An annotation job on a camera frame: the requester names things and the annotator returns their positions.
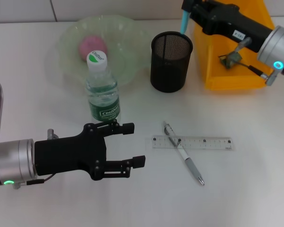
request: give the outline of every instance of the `teal object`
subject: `teal object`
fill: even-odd
[[[83,86],[89,70],[78,46],[88,35],[97,35],[106,43],[108,65],[118,86],[129,83],[137,71],[151,65],[152,38],[138,22],[122,16],[88,17],[69,27],[57,44],[61,70]]]
[[[189,20],[189,13],[184,10],[182,14],[181,31],[180,31],[181,34],[184,34],[186,32],[188,20]]]
[[[282,62],[280,62],[280,61],[276,61],[276,62],[274,63],[274,67],[275,67],[277,70],[281,70],[281,69],[284,68],[284,64],[283,64]]]

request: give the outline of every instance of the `black mesh pencil holder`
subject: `black mesh pencil holder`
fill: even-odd
[[[159,91],[180,90],[193,51],[191,40],[180,32],[163,32],[151,43],[151,84]]]

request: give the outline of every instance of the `white bottle cap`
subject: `white bottle cap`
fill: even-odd
[[[92,51],[86,58],[87,66],[91,72],[102,72],[107,68],[107,57],[102,51]]]

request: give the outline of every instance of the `small metal part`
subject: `small metal part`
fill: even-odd
[[[21,183],[13,183],[13,189],[17,190],[21,187]]]
[[[243,41],[238,43],[238,46],[236,47],[235,52],[239,52],[244,47],[249,46],[251,43],[252,43],[252,39],[250,37],[245,38]]]
[[[263,73],[260,77],[263,78],[264,80],[268,79],[268,75],[266,75],[265,73]]]
[[[274,83],[276,77],[278,76],[279,71],[274,70],[270,76],[266,79],[265,84],[267,86],[272,86],[272,84]]]
[[[47,130],[47,139],[48,140],[54,140],[58,139],[59,137],[53,132],[53,129],[48,129]]]
[[[242,57],[238,52],[242,50],[244,47],[247,47],[248,45],[250,45],[251,43],[252,43],[252,39],[250,37],[247,37],[246,39],[238,43],[238,46],[235,48],[234,51],[230,52],[229,54],[219,56],[220,62],[227,69],[232,68],[235,64],[248,67],[247,65],[240,63],[240,61],[242,60]]]
[[[227,69],[232,68],[235,64],[238,64],[238,62],[242,60],[241,55],[237,52],[231,52],[227,55],[219,56],[219,58],[222,65],[224,65]]]

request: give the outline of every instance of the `water bottle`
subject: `water bottle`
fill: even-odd
[[[107,66],[107,57],[102,51],[87,55],[89,75],[86,91],[92,115],[92,122],[99,123],[112,119],[120,121],[120,103],[117,81]]]

